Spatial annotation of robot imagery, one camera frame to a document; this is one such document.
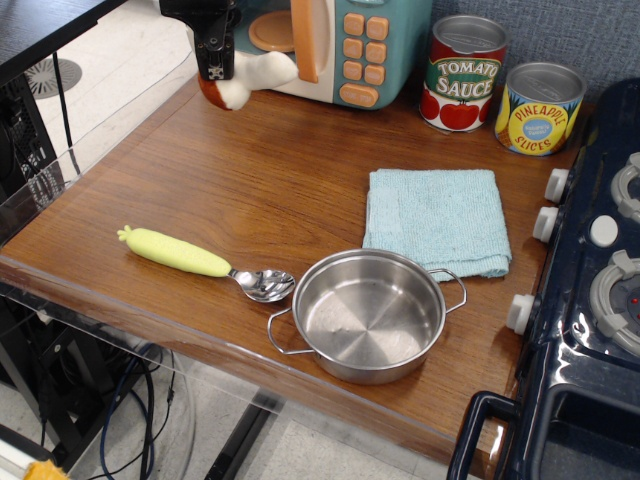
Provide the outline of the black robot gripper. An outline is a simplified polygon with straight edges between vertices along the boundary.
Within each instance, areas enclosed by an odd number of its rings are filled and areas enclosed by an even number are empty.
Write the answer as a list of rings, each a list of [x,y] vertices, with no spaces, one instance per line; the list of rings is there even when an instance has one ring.
[[[234,29],[241,18],[237,2],[160,0],[159,6],[163,16],[184,23],[193,32],[200,76],[208,81],[231,80],[234,76]]]

